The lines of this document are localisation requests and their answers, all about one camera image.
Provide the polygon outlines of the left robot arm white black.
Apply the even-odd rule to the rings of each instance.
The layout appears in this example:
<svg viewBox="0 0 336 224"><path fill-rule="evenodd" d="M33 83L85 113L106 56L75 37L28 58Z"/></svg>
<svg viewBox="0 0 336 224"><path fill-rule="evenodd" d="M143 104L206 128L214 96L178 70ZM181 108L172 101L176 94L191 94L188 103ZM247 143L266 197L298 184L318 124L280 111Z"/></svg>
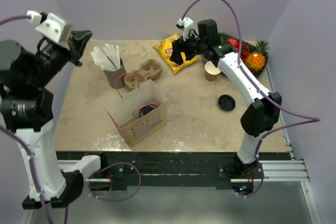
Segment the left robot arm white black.
<svg viewBox="0 0 336 224"><path fill-rule="evenodd" d="M53 94L46 85L67 64L80 67L92 32L72 31L64 46L42 38L31 53L15 40L1 41L1 114L4 132L21 149L30 183L24 209L47 204L65 208L82 193L92 174L103 178L109 165L100 154L85 155L61 169L54 148Z"/></svg>

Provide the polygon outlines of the paper bag pink white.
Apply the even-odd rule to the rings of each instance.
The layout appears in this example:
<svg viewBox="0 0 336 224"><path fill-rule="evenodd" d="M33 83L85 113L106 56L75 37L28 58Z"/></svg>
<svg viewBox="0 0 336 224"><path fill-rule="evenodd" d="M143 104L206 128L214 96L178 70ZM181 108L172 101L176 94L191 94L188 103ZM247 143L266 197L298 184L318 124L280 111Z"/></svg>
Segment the paper bag pink white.
<svg viewBox="0 0 336 224"><path fill-rule="evenodd" d="M154 104L157 108L140 117L140 109ZM106 107L115 128L129 147L134 147L167 123L168 101L158 85L148 80Z"/></svg>

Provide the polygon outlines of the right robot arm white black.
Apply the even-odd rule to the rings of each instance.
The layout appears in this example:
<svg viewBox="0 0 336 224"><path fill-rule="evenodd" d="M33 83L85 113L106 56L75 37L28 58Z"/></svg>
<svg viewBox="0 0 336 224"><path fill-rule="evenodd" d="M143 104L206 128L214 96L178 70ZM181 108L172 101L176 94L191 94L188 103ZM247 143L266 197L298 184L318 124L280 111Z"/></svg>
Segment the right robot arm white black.
<svg viewBox="0 0 336 224"><path fill-rule="evenodd" d="M230 178L246 178L257 165L262 137L279 120L278 107L282 97L278 92L270 92L256 79L240 61L237 50L229 41L221 41L214 20L198 22L198 31L194 31L193 20L186 17L179 19L176 26L183 35L173 41L170 60L181 65L184 59L203 56L229 78L247 104L247 110L240 119L245 131L241 147L234 160L223 168Z"/></svg>

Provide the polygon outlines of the black coffee cup lid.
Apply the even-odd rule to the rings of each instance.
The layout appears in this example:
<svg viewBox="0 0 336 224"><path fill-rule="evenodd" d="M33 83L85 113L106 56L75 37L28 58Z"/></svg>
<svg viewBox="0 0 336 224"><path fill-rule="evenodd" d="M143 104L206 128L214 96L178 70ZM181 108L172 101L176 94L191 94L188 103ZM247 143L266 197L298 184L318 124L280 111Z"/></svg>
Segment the black coffee cup lid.
<svg viewBox="0 0 336 224"><path fill-rule="evenodd" d="M221 110L228 112L235 108L236 102L230 95L223 94L218 98L218 106Z"/></svg>

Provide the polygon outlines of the brown paper coffee cup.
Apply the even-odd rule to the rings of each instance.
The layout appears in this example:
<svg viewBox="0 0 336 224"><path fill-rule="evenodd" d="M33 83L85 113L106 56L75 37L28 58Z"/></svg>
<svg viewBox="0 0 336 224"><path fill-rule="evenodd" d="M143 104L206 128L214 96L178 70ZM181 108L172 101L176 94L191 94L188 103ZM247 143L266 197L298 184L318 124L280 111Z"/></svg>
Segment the brown paper coffee cup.
<svg viewBox="0 0 336 224"><path fill-rule="evenodd" d="M205 79L207 81L215 81L218 77L218 75L221 73L221 71L214 66L214 64L211 61L208 61L205 66Z"/></svg>

